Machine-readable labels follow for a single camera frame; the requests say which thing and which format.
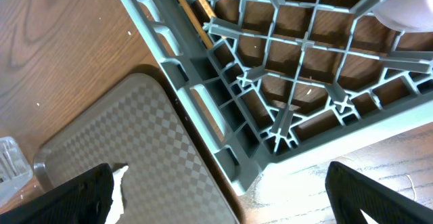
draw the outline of checkered tray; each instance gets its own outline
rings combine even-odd
[[[127,163],[118,223],[237,223],[163,88],[127,77],[45,144],[35,174],[49,191],[107,162]]]

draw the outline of brown wood grain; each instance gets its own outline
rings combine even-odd
[[[225,13],[227,17],[222,18],[236,22],[237,6],[227,2],[219,1],[216,14],[222,17],[226,8],[230,7],[230,12]],[[269,23],[266,20],[269,10],[249,7],[248,11],[251,12],[248,16],[251,20],[246,20],[244,28],[254,29]],[[294,12],[308,15],[302,10]],[[335,23],[332,18],[339,19],[335,26],[331,25]],[[317,42],[341,45],[338,39],[344,39],[347,35],[345,18],[319,14],[314,29]],[[300,17],[297,22],[303,22],[303,18]],[[369,18],[363,22],[360,21],[359,30],[355,32],[355,48],[372,53],[384,52],[392,31],[378,26],[375,20]],[[282,19],[278,27],[280,35],[296,36],[304,24],[283,23]],[[240,44],[240,54],[260,59],[260,49],[264,44],[259,42],[255,48],[254,42]],[[403,49],[432,50],[433,42],[431,35],[418,34],[404,36],[401,44]],[[293,68],[292,62],[298,55],[296,49],[285,49],[283,45],[272,49],[271,68]],[[310,62],[305,64],[301,72],[303,76],[313,76],[312,79],[315,76],[332,76],[334,68],[329,61],[333,58],[327,58],[322,64],[321,61],[314,62],[314,57],[312,54]],[[354,86],[351,82],[362,80],[365,76],[375,76],[376,70],[371,69],[371,64],[362,68],[360,64],[363,61],[350,63],[353,65],[342,73],[350,78],[348,86]],[[365,70],[359,72],[355,67]],[[29,162],[32,162],[41,145],[131,72],[145,72],[156,77],[176,104],[167,81],[119,0],[0,0],[0,132],[16,139]],[[269,81],[264,86],[275,104],[282,106],[288,96],[284,88],[290,85]],[[310,97],[303,96],[308,90],[296,88],[298,97],[295,96],[294,106],[308,111],[322,103],[322,91],[313,91]],[[190,134],[194,134],[193,127],[188,122],[184,121],[184,124]],[[430,124],[337,160],[410,198],[417,192],[416,200],[431,208],[432,140],[433,124]],[[199,151],[201,148],[207,163],[212,164],[211,157],[199,141]],[[238,213],[245,217],[247,223],[332,222],[332,211],[324,193],[323,178],[327,164],[324,162],[295,175],[281,173],[277,178],[265,174],[254,182],[245,196],[238,200],[228,196],[228,199],[232,200],[233,205],[239,201]],[[212,173],[218,174],[214,166]],[[413,189],[406,175],[411,176]],[[220,181],[220,186],[225,193],[230,192],[223,181]],[[25,200],[41,193],[35,178],[23,191]],[[7,206],[0,208],[0,212],[21,204],[20,195],[20,192],[17,193]]]

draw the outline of plastic grid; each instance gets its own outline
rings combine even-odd
[[[209,1],[211,2],[211,5],[214,6],[217,0]],[[273,20],[267,35],[258,35],[251,32],[245,32],[240,28],[242,27],[246,4],[248,1],[271,3],[275,8]],[[431,83],[433,79],[433,52],[396,51],[396,47],[400,38],[404,35],[404,31],[400,31],[396,34],[392,43],[392,49],[386,57],[350,50],[355,27],[359,18],[363,16],[372,16],[373,14],[371,13],[371,9],[374,7],[374,5],[377,5],[385,0],[360,0],[352,8],[325,5],[321,4],[319,1],[320,0],[316,0],[315,3],[305,3],[287,0],[240,0],[240,14],[237,24],[232,24],[218,18],[212,18],[209,23],[204,25],[204,29],[208,30],[209,34],[211,34],[210,38],[214,42],[214,47],[208,51],[207,57],[209,62],[212,64],[212,67],[215,69],[217,76],[209,79],[199,79],[199,81],[194,83],[189,81],[190,84],[185,86],[187,89],[184,91],[180,89],[181,86],[178,86],[177,82],[175,81],[176,78],[166,71],[167,69],[164,67],[165,63],[158,59],[158,54],[155,55],[155,51],[152,49],[153,47],[162,47],[162,45],[158,43],[152,45],[153,41],[150,43],[149,39],[145,37],[145,35],[148,34],[143,35],[143,33],[141,33],[143,38],[146,40],[146,43],[151,47],[152,52],[154,52],[154,55],[161,64],[162,69],[166,72],[168,79],[172,82],[173,87],[177,91],[179,99],[187,109],[189,115],[193,118],[193,123],[199,129],[199,132],[204,138],[210,151],[214,154],[216,161],[220,164],[224,174],[228,180],[232,182],[232,186],[238,194],[242,194],[244,191],[246,191],[246,189],[252,183],[252,180],[254,180],[256,174],[262,171],[265,167],[273,165],[272,163],[284,163],[279,165],[289,166],[289,171],[296,171],[303,167],[308,167],[312,164],[315,164],[320,160],[326,160],[328,158],[332,158],[333,156],[362,148],[363,146],[375,143],[381,139],[409,130],[410,128],[426,124],[433,120],[433,118],[428,116],[428,114],[424,113],[423,115],[422,113],[423,111],[425,112],[425,109],[428,108],[428,106],[432,105],[433,100],[431,86],[429,86],[427,89],[424,89],[423,86],[426,83]],[[279,7],[282,5],[313,9],[313,15],[311,16],[308,30],[305,32],[303,39],[289,40],[273,37],[273,31],[275,29]],[[137,20],[135,20],[131,14],[130,8],[127,5],[125,6],[134,22],[137,24]],[[161,11],[161,9],[158,9],[158,4],[147,2],[146,7],[150,10],[154,18],[158,17],[158,11]],[[318,45],[310,39],[310,34],[313,29],[313,24],[318,10],[355,15],[345,49]],[[145,25],[155,27],[155,24],[145,23]],[[171,32],[183,32],[182,30],[176,30],[179,29],[178,26],[170,27],[168,24],[165,24],[164,27],[168,27]],[[229,39],[219,39],[220,36],[226,36]],[[240,36],[254,37],[264,39],[266,41],[265,56],[261,66],[252,68],[246,66],[242,62],[242,59],[237,54]],[[180,52],[181,46],[183,44],[183,42],[179,40],[182,39],[181,37],[176,37],[176,35],[165,37],[170,44],[170,47],[177,55],[176,58],[180,58],[182,55],[185,55],[184,53]],[[279,72],[265,70],[265,65],[272,42],[286,43],[288,45],[295,45],[301,48],[301,56],[298,61],[298,66],[294,76],[288,76]],[[229,47],[230,52],[234,57],[234,61],[229,62],[227,65],[222,67],[221,64],[218,63],[213,53],[224,44]],[[300,69],[302,67],[307,49],[332,51],[341,53],[343,55],[332,84],[318,81],[309,81],[299,77]],[[384,64],[384,69],[379,80],[356,91],[341,88],[337,81],[348,55],[356,55],[363,58],[382,61]],[[186,56],[189,56],[190,60],[195,59],[192,58],[191,54],[186,54]],[[170,56],[166,54],[160,55],[160,57],[163,60],[173,60],[173,56],[170,58]],[[193,65],[194,69],[189,70],[187,67],[191,64],[186,61],[182,61],[181,59],[179,59],[179,61],[180,66],[185,72],[184,75],[189,79],[200,76],[203,77],[203,67]],[[236,81],[229,82],[225,76],[225,72],[237,65],[240,66],[243,74],[238,76]],[[387,72],[389,69],[399,70],[399,72],[388,76]],[[410,72],[418,72],[422,73],[423,75],[411,78],[409,75]],[[262,91],[260,90],[260,86],[262,79],[265,76],[274,76],[293,83],[290,96],[287,101],[287,106],[285,108],[281,109],[272,106],[263,95]],[[383,106],[379,100],[379,97],[373,92],[373,90],[396,79],[403,80],[411,95],[409,97],[404,97],[390,105]],[[325,89],[328,94],[326,105],[323,108],[315,110],[308,115],[291,111],[290,104],[293,100],[294,88],[296,87],[297,83]],[[208,122],[208,119],[204,118],[203,113],[200,111],[200,107],[197,106],[193,95],[185,94],[185,91],[189,91],[191,88],[199,91],[200,96],[202,97],[204,103],[208,106],[208,109],[211,111],[212,117],[215,119],[219,129],[223,132],[224,140],[218,140],[212,127],[210,126],[210,123]],[[273,124],[270,127],[262,130],[258,129],[257,123],[254,121],[251,113],[241,99],[243,95],[249,92],[255,92],[258,96],[258,99],[266,108],[269,116],[273,120]],[[228,98],[224,99],[225,96],[221,95],[224,93],[229,94]],[[356,98],[364,93],[367,93],[373,100],[379,112],[364,116],[359,114],[351,102],[351,99]],[[243,122],[237,123],[236,119],[231,118],[228,113],[224,113],[225,108],[228,108],[228,105],[233,104],[235,104],[235,106],[238,108],[239,115],[244,117],[245,120]],[[414,108],[417,109],[417,113],[419,115],[423,116],[418,118],[409,117],[409,122],[407,120],[408,114],[401,114],[401,112],[410,112]],[[296,126],[329,111],[331,111],[338,119],[340,123],[339,127],[336,127],[330,131],[326,131],[306,141],[301,141],[298,138],[294,132],[294,128]],[[353,116],[356,117],[358,122],[352,123],[350,125],[346,124],[345,119]],[[366,133],[366,131],[361,129],[367,129],[367,132],[371,133],[379,129],[388,129],[390,125],[393,126],[392,130],[388,130],[386,133],[383,132],[381,135],[365,136],[362,142],[357,140],[356,143],[350,146],[342,146],[341,141],[338,143],[339,139],[350,140],[350,137],[360,137],[362,133]],[[252,133],[250,135],[252,135],[253,138],[255,137],[258,140],[258,143],[251,144],[248,142],[255,141],[255,139],[252,139],[251,137],[240,137],[240,132],[246,127],[251,130]],[[267,143],[265,142],[274,138],[275,145],[273,148],[266,148]],[[278,154],[281,153],[279,152],[281,143],[286,144],[289,150],[283,154]]]

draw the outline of wooden table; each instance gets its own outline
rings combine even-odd
[[[14,137],[29,162],[41,145],[132,72],[150,74],[174,99],[119,0],[0,0],[0,29],[0,137]],[[326,42],[327,36],[317,33],[318,40]],[[429,45],[416,46],[431,49],[432,37],[424,35],[423,39],[422,44]],[[414,36],[405,42],[413,47],[418,41]],[[251,51],[241,51],[246,56],[248,52]],[[193,131],[188,122],[184,124]],[[197,141],[199,150],[212,164],[208,152]],[[433,124],[337,160],[431,208],[431,141]],[[294,175],[265,174],[245,196],[228,199],[239,205],[235,208],[248,223],[333,222],[324,192],[328,164],[324,162]],[[212,174],[218,175],[218,170],[211,168]],[[226,183],[219,181],[223,191],[230,194]],[[41,192],[34,178],[0,212]]]

